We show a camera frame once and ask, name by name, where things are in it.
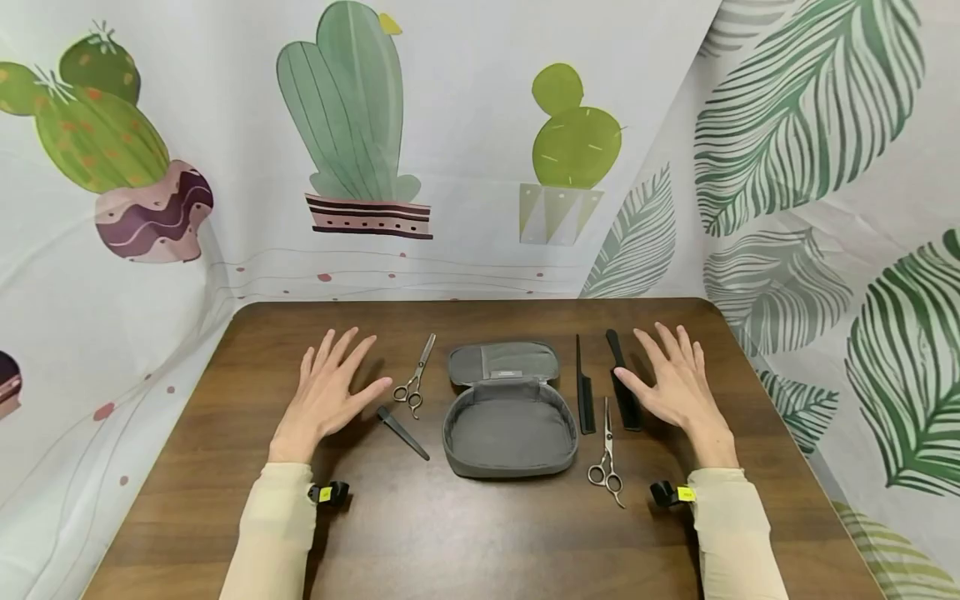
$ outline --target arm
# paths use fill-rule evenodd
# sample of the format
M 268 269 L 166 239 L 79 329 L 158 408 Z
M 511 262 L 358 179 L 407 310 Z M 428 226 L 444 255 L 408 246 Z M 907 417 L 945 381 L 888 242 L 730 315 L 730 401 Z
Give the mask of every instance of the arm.
M 348 392 L 360 361 L 376 340 L 367 338 L 343 360 L 356 332 L 356 327 L 351 329 L 333 346 L 331 329 L 316 359 L 312 348 L 304 354 L 297 393 L 276 428 L 267 466 L 240 517 L 240 538 L 220 600 L 303 597 L 306 555 L 317 518 L 317 507 L 307 497 L 314 450 L 320 439 L 343 428 L 393 383 L 385 377 L 359 394 Z
M 770 547 L 770 523 L 753 484 L 736 458 L 733 433 L 707 384 L 700 343 L 690 344 L 683 327 L 677 337 L 657 323 L 666 354 L 647 333 L 634 330 L 657 375 L 653 388 L 626 369 L 616 375 L 643 406 L 681 427 L 699 467 L 688 485 L 697 494 L 694 527 L 700 541 L 700 571 L 706 600 L 786 600 L 780 569 Z

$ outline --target left hand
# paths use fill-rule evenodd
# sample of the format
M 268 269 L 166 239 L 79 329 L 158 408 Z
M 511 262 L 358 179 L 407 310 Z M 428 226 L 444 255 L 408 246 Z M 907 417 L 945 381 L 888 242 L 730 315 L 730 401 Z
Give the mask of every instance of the left hand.
M 300 384 L 270 442 L 268 463 L 309 465 L 321 439 L 340 431 L 393 384 L 393 379 L 383 377 L 359 394 L 350 394 L 350 380 L 376 341 L 375 335 L 366 338 L 353 349 L 347 360 L 343 360 L 356 334 L 357 328 L 354 327 L 333 345 L 336 332 L 330 329 L 316 356 L 313 348 L 303 355 Z

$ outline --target finger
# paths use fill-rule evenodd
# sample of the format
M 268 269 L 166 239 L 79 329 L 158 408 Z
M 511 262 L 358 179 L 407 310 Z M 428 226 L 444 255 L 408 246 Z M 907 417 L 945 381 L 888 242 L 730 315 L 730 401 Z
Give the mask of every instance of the finger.
M 634 335 L 640 341 L 643 349 L 646 350 L 647 356 L 650 358 L 650 364 L 654 367 L 654 371 L 657 372 L 662 369 L 667 363 L 667 360 L 666 356 L 663 355 L 663 351 L 657 346 L 657 342 L 654 342 L 650 334 L 642 329 L 634 329 Z
M 690 336 L 687 335 L 683 325 L 677 326 L 677 342 L 680 344 L 680 353 L 684 357 L 684 362 L 686 362 L 688 367 L 694 369 L 693 346 L 690 345 Z
M 347 357 L 347 360 L 344 361 L 344 364 L 340 366 L 340 371 L 347 375 L 348 379 L 353 378 L 353 374 L 356 373 L 357 368 L 360 367 L 360 362 L 363 361 L 364 356 L 366 356 L 367 352 L 370 351 L 371 346 L 373 346 L 373 342 L 376 342 L 375 335 L 372 335 L 357 344 L 357 347 L 353 349 L 353 352 L 350 353 L 350 356 Z
M 706 378 L 707 360 L 704 358 L 704 349 L 700 347 L 700 342 L 693 343 L 693 364 L 696 365 L 697 373 Z
M 306 380 L 310 378 L 310 365 L 313 364 L 313 347 L 306 349 L 306 353 L 303 355 L 303 358 L 300 360 L 300 385 L 299 388 L 303 387 L 303 384 L 306 383 Z
M 623 385 L 630 388 L 630 391 L 640 399 L 642 404 L 646 405 L 647 401 L 652 397 L 654 392 L 647 384 L 643 383 L 639 377 L 623 367 L 617 367 L 614 369 L 613 374 L 616 375 L 617 379 L 623 382 Z
M 333 345 L 333 336 L 337 334 L 333 329 L 328 329 L 324 340 L 320 342 L 320 349 L 317 350 L 317 360 L 313 363 L 312 373 L 320 372 L 326 363 L 326 357 L 330 355 L 330 346 Z
M 666 325 L 654 323 L 660 339 L 663 340 L 663 348 L 666 349 L 666 355 L 674 362 L 683 362 L 684 354 L 680 352 L 680 345 L 677 344 L 677 338 L 673 337 L 673 332 Z
M 350 342 L 353 341 L 354 336 L 356 336 L 358 329 L 356 327 L 352 328 L 350 331 L 345 333 L 337 343 L 333 346 L 333 349 L 330 351 L 329 357 L 327 357 L 324 366 L 320 369 L 320 375 L 329 375 L 332 372 L 337 370 L 337 367 L 340 366 L 340 361 L 344 359 L 344 354 L 347 353 L 347 348 L 350 346 Z
M 344 428 L 344 425 L 350 422 L 354 417 L 360 414 L 369 404 L 383 396 L 390 386 L 394 385 L 394 380 L 390 377 L 377 379 L 372 384 L 364 388 L 359 394 L 355 394 L 347 399 L 343 409 L 337 414 L 336 420 L 332 423 L 328 433 L 336 433 Z

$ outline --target gray pouch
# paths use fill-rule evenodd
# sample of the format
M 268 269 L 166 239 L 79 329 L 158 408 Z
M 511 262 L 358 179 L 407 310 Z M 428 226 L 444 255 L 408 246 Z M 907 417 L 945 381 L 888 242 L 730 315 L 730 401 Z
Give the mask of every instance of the gray pouch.
M 464 346 L 450 353 L 453 383 L 468 386 L 444 418 L 444 451 L 461 477 L 548 475 L 573 463 L 577 428 L 564 398 L 547 385 L 557 353 L 539 342 Z

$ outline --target thinning scissors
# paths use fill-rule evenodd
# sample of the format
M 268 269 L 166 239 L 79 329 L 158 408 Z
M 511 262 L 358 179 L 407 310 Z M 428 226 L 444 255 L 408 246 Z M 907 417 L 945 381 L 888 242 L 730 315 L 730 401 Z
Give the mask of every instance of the thinning scissors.
M 594 486 L 607 488 L 607 492 L 613 494 L 613 499 L 616 500 L 620 508 L 625 509 L 627 507 L 620 502 L 620 491 L 623 490 L 623 481 L 620 479 L 620 476 L 613 471 L 613 430 L 610 426 L 610 399 L 607 397 L 603 399 L 603 412 L 603 456 L 600 458 L 599 463 L 587 469 L 587 479 L 589 479 L 590 483 Z M 603 468 L 604 461 L 607 461 L 607 465 L 610 467 L 609 471 Z M 600 476 L 594 478 L 594 472 L 599 473 Z
M 423 347 L 423 354 L 420 355 L 420 361 L 417 363 L 417 369 L 414 376 L 410 377 L 403 385 L 394 388 L 394 400 L 397 402 L 406 402 L 410 406 L 410 414 L 414 419 L 420 420 L 417 416 L 417 409 L 423 404 L 423 396 L 420 395 L 420 380 L 423 377 L 423 368 L 426 367 L 426 359 L 430 357 L 430 350 L 433 349 L 433 343 L 437 340 L 437 334 L 431 333 L 430 338 Z

